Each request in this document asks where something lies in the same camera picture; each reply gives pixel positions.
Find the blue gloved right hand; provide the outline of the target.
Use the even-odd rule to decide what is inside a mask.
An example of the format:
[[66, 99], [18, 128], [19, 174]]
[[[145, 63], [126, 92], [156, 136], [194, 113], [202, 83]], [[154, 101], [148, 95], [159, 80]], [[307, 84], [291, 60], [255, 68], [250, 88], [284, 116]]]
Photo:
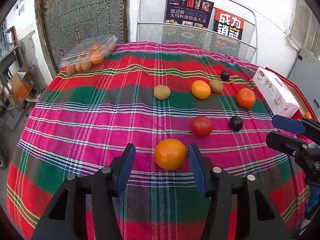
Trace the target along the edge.
[[319, 205], [319, 187], [309, 186], [308, 198], [305, 204], [306, 213], [310, 213]]

